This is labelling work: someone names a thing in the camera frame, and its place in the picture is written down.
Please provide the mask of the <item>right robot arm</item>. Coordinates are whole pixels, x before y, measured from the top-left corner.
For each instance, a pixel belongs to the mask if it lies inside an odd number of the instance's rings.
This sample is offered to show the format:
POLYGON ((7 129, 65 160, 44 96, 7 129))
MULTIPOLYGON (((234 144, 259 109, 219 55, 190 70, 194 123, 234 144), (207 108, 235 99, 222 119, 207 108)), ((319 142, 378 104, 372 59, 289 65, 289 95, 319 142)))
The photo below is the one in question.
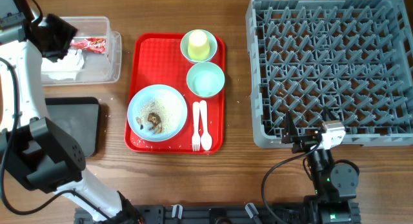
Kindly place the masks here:
POLYGON ((309 169, 307 175, 316 192, 305 196, 299 208, 302 223, 360 223, 359 205, 353 203, 359 183, 358 166, 346 159, 335 160, 331 149, 340 145, 345 127, 328 108, 323 109, 326 121, 312 134, 299 135, 290 112, 284 117, 282 143, 291 143, 292 152, 303 153, 309 169))

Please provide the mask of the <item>green bowl under cup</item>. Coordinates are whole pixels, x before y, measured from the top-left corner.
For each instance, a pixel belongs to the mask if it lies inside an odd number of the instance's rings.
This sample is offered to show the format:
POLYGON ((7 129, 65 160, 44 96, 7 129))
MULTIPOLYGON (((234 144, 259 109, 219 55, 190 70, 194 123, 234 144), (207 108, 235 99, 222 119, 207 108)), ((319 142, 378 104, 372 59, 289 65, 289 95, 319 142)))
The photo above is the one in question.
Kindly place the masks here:
POLYGON ((201 62, 211 61, 212 58, 215 56, 215 54, 216 54, 216 52, 217 52, 217 40, 216 40, 216 38, 214 37, 213 34, 211 34, 210 32, 208 32, 208 31, 206 31, 206 30, 202 30, 202 31, 205 32, 205 34, 207 35, 208 40, 209 40, 210 53, 209 53, 208 58, 207 58, 206 60, 204 60, 204 61, 194 61, 194 60, 191 60, 191 59, 190 59, 190 57, 189 57, 189 55, 188 55, 188 38, 189 38, 189 35, 190 35, 193 31, 194 31, 194 30, 191 30, 191 31, 187 32, 187 33, 183 36, 183 38, 181 39, 181 42, 180 42, 180 50, 181 50, 182 55, 185 57, 185 59, 186 59, 187 61, 189 61, 189 62, 192 63, 192 64, 197 64, 197 63, 201 63, 201 62))

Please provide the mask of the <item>white napkin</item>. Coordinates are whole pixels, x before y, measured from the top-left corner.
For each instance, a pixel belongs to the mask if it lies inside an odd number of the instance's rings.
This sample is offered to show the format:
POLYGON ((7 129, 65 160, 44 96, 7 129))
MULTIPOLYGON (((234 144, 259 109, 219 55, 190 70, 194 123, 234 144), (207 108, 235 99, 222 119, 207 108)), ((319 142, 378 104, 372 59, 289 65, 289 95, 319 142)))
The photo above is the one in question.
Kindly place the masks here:
POLYGON ((41 73, 54 80, 75 79, 77 73, 83 68, 85 63, 83 51, 70 48, 63 59, 58 59, 53 63, 47 58, 43 58, 41 73))

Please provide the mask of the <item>grey dishwasher rack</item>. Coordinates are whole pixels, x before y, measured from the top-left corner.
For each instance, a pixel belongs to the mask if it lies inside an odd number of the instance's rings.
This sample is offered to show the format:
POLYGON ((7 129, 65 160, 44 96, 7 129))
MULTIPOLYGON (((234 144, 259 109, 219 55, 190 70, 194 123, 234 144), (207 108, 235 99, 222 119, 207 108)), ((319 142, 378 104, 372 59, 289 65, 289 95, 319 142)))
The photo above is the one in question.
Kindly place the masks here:
POLYGON ((404 0, 250 0, 252 126, 282 147, 284 116, 299 134, 327 108, 345 144, 412 144, 412 29, 404 0))

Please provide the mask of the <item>white plastic spoon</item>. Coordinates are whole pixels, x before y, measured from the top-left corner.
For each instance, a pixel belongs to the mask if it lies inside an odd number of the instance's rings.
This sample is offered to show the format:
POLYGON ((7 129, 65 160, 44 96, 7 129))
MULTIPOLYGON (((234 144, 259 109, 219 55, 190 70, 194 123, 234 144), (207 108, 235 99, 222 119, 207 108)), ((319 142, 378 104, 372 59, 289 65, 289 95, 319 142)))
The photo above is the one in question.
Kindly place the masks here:
POLYGON ((201 136, 201 145, 205 151, 209 151, 212 148, 212 136, 208 132, 208 109, 207 102, 202 100, 199 102, 201 121, 203 126, 203 133, 201 136))

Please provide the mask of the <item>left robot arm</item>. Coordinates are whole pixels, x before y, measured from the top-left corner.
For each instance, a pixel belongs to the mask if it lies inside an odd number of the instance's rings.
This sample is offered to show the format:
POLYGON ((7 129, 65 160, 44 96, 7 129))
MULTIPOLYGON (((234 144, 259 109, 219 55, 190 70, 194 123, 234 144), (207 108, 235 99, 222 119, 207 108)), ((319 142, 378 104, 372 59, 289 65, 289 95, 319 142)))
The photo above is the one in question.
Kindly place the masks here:
POLYGON ((1 173, 27 190, 64 196, 97 223, 144 223, 143 215, 86 167, 79 143, 51 119, 41 65, 58 61, 77 29, 54 14, 34 16, 35 0, 1 0, 3 116, 1 173))

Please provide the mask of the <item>red snack wrapper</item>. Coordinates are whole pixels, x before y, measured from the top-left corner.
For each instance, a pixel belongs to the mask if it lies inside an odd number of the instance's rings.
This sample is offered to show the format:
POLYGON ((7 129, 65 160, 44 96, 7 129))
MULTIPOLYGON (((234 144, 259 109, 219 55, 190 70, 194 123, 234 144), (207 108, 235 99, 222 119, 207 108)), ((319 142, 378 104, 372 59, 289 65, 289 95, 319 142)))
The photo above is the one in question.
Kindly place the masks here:
POLYGON ((88 52, 104 54, 106 51, 106 39, 89 37, 78 42, 73 42, 70 46, 88 52))

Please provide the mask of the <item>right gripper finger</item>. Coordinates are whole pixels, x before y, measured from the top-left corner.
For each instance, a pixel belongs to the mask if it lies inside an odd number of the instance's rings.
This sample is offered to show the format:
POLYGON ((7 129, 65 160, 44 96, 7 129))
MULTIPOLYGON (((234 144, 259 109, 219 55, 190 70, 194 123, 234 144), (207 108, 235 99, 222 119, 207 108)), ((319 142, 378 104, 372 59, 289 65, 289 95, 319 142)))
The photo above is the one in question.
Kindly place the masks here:
POLYGON ((297 143, 298 133, 295 127, 294 121, 290 111, 288 111, 284 116, 285 127, 282 131, 282 143, 297 143))
POLYGON ((337 121, 337 117, 330 111, 328 107, 323 107, 322 111, 323 121, 337 121))

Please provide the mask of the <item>red serving tray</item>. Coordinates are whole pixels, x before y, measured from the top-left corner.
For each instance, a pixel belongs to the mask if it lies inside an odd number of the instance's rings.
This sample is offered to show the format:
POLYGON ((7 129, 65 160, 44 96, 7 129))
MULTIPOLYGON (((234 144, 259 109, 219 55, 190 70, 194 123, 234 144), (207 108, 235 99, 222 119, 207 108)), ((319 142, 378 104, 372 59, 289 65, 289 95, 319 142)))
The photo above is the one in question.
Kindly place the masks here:
MULTIPOLYGON (((128 121, 125 125, 124 140, 126 146, 135 152, 177 153, 177 154, 213 154, 224 140, 225 89, 214 97, 201 99, 193 94, 186 84, 186 75, 193 65, 187 61, 180 50, 184 34, 148 33, 141 35, 135 45, 128 104, 133 96, 150 85, 168 85, 176 89, 186 101, 188 117, 183 129, 176 136, 164 142, 149 142, 138 137, 128 121), (194 131, 192 104, 205 100, 208 107, 208 132, 212 136, 212 148, 209 151, 194 152, 191 138, 194 131)), ((218 36, 217 52, 211 62, 225 72, 225 44, 218 36)))

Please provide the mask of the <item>yellow plastic cup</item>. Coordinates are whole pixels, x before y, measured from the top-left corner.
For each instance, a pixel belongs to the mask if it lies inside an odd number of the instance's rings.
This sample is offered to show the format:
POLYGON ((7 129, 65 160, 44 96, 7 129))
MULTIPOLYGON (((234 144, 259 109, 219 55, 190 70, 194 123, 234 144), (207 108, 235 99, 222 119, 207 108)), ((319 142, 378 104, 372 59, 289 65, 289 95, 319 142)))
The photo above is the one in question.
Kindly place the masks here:
POLYGON ((194 30, 188 38, 188 55, 191 60, 204 61, 210 53, 207 35, 202 30, 194 30))

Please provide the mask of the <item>food scraps and rice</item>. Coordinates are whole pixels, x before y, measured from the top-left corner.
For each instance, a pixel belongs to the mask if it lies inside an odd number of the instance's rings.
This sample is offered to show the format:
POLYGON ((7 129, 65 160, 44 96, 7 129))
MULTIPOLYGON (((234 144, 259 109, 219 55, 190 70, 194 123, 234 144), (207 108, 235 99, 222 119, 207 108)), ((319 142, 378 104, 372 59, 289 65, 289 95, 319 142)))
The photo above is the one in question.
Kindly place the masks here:
POLYGON ((173 133, 181 119, 180 105, 167 97, 151 98, 134 111, 137 129, 151 136, 173 133))

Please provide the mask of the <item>light blue round plate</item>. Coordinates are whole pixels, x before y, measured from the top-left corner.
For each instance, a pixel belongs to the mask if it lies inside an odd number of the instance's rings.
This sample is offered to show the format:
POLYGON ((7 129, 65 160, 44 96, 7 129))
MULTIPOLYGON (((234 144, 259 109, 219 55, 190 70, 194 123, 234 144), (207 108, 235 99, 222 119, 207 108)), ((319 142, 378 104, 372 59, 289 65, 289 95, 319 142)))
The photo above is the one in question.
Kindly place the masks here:
POLYGON ((185 99, 168 85, 150 85, 130 100, 127 121, 132 132, 141 139, 162 142, 176 136, 186 123, 185 99))

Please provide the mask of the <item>green bowl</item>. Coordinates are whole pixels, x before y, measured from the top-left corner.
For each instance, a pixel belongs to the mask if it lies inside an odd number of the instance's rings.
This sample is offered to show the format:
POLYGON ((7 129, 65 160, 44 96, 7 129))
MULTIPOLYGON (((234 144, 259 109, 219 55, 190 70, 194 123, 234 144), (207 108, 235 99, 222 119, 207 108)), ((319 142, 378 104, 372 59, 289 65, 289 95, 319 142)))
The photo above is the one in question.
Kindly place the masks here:
POLYGON ((189 69, 186 84, 189 90, 198 97, 214 97, 224 88, 225 73, 215 63, 197 63, 189 69))
POLYGON ((189 62, 192 63, 192 64, 197 64, 197 63, 201 63, 201 62, 211 61, 212 58, 215 56, 215 54, 216 54, 216 52, 217 52, 217 40, 216 40, 216 38, 214 37, 213 34, 211 34, 210 32, 208 32, 208 31, 206 31, 206 30, 202 30, 202 31, 205 32, 205 34, 207 35, 208 40, 209 40, 210 53, 209 53, 208 58, 207 58, 206 60, 204 60, 204 61, 194 61, 194 60, 191 60, 191 59, 190 59, 190 57, 189 57, 189 55, 188 55, 188 38, 189 38, 189 35, 190 35, 193 31, 194 31, 194 30, 191 30, 191 31, 187 32, 187 33, 183 36, 183 38, 181 39, 181 42, 180 42, 180 50, 181 50, 182 55, 185 57, 185 59, 186 59, 187 61, 189 61, 189 62))

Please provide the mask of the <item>clear plastic waste bin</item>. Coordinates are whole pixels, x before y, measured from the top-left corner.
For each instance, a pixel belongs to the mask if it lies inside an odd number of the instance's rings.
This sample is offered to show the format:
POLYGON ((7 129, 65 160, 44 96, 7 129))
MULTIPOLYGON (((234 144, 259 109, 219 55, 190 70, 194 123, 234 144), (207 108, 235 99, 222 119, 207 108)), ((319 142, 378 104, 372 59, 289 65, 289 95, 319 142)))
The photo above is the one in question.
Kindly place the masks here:
POLYGON ((104 16, 83 16, 64 17, 63 20, 78 29, 72 42, 78 42, 89 37, 103 38, 106 39, 106 51, 104 54, 97 54, 83 50, 85 63, 74 80, 58 81, 41 73, 43 85, 103 84, 118 81, 122 60, 121 35, 111 29, 109 19, 104 16))

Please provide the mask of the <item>black rectangular tray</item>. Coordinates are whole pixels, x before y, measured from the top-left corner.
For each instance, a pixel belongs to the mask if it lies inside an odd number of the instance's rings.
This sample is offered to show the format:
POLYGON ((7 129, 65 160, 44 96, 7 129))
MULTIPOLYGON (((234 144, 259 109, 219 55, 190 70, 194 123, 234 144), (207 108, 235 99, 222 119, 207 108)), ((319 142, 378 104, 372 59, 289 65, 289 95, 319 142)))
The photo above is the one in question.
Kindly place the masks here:
POLYGON ((79 144, 85 157, 92 157, 98 148, 101 107, 95 97, 46 98, 51 120, 70 134, 79 144))

